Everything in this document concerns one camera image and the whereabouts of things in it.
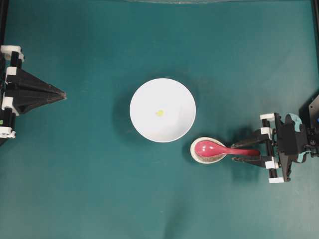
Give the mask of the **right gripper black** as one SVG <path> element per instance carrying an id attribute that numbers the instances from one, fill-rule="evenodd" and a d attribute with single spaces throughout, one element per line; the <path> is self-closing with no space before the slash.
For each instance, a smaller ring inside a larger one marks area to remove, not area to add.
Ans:
<path id="1" fill-rule="evenodd" d="M 257 144 L 269 144 L 277 149 L 274 156 L 235 156 L 233 161 L 248 163 L 269 170 L 269 183 L 289 182 L 292 163 L 304 163 L 307 159 L 307 129 L 298 115 L 287 114 L 281 121 L 278 113 L 260 115 L 263 127 L 252 131 L 239 129 L 234 135 L 232 148 L 247 148 Z"/>

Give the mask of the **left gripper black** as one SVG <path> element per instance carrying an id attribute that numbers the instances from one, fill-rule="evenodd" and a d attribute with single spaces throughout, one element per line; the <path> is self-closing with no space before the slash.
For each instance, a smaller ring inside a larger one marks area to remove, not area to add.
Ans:
<path id="1" fill-rule="evenodd" d="M 17 116 L 40 106 L 64 100 L 66 99 L 66 93 L 21 69 L 24 54 L 20 46 L 2 45 L 0 53 L 4 61 L 10 61 L 10 66 L 5 67 L 3 83 L 0 87 L 0 137 L 15 138 L 15 119 Z M 13 93 L 13 90 L 15 90 L 14 84 L 18 87 L 54 93 L 60 96 L 46 99 L 15 97 Z"/>

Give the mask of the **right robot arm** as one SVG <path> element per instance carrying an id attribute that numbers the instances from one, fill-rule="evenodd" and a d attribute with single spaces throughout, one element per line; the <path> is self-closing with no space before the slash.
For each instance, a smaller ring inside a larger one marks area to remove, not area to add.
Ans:
<path id="1" fill-rule="evenodd" d="M 309 100 L 299 115 L 278 113 L 260 115 L 262 127 L 247 139 L 231 146 L 242 149 L 254 144 L 266 146 L 266 156 L 236 156 L 232 160 L 263 167 L 269 171 L 269 183 L 289 182 L 293 163 L 304 163 L 307 156 L 319 155 L 319 98 Z"/>

